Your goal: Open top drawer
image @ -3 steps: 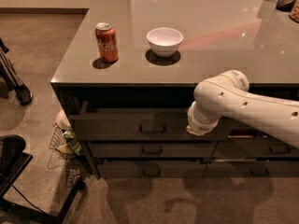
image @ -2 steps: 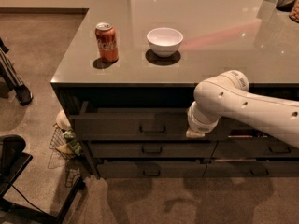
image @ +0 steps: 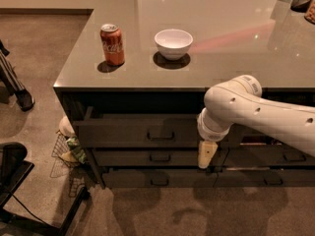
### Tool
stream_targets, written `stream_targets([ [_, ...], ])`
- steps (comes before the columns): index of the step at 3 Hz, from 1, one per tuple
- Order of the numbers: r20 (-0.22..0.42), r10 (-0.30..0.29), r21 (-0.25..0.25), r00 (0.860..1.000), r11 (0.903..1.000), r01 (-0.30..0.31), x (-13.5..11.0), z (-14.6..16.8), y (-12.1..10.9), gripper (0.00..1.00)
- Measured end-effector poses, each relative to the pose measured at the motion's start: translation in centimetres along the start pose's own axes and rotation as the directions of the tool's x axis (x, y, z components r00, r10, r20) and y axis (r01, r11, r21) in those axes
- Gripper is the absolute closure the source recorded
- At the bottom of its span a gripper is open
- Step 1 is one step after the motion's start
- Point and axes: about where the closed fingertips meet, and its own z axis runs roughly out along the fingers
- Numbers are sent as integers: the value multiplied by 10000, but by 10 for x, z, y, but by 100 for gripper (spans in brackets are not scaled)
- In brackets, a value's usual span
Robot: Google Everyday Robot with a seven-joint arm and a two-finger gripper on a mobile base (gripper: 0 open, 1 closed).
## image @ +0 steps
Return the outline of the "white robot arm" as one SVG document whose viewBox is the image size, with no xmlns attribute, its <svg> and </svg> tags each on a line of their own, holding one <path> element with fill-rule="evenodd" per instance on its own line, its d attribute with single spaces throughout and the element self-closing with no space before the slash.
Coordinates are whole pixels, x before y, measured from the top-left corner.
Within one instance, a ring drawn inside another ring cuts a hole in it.
<svg viewBox="0 0 315 236">
<path fill-rule="evenodd" d="M 256 78 L 243 75 L 207 90 L 197 118 L 201 138 L 218 148 L 233 124 L 239 124 L 315 156 L 315 108 L 262 97 Z"/>
</svg>

